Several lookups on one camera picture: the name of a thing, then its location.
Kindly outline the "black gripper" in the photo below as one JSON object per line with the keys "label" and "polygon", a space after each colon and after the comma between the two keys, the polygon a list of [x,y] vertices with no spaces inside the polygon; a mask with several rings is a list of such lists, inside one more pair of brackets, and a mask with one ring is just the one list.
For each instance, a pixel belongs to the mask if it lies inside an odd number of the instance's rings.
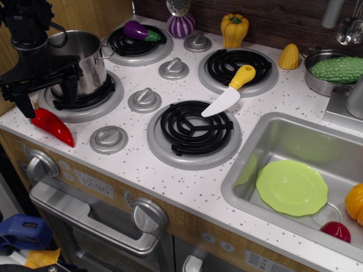
{"label": "black gripper", "polygon": [[31,63],[33,71],[27,71],[23,62],[1,75],[1,93],[5,98],[13,98],[16,106],[27,118],[35,118],[35,110],[27,94],[59,85],[67,105],[77,101],[78,80],[83,75],[76,55],[50,56]]}

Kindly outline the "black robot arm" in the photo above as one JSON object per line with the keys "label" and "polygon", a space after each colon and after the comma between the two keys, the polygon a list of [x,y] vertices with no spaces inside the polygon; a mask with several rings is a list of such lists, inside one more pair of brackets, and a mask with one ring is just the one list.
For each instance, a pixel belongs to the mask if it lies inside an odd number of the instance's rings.
{"label": "black robot arm", "polygon": [[63,48],[68,42],[67,35],[58,44],[49,42],[50,28],[66,34],[53,18],[52,5],[47,1],[1,1],[1,24],[9,29],[11,45],[19,57],[18,63],[1,75],[1,94],[27,118],[35,117],[28,97],[32,92],[60,85],[68,104],[77,100],[78,81],[83,75],[80,57],[49,53],[49,47]]}

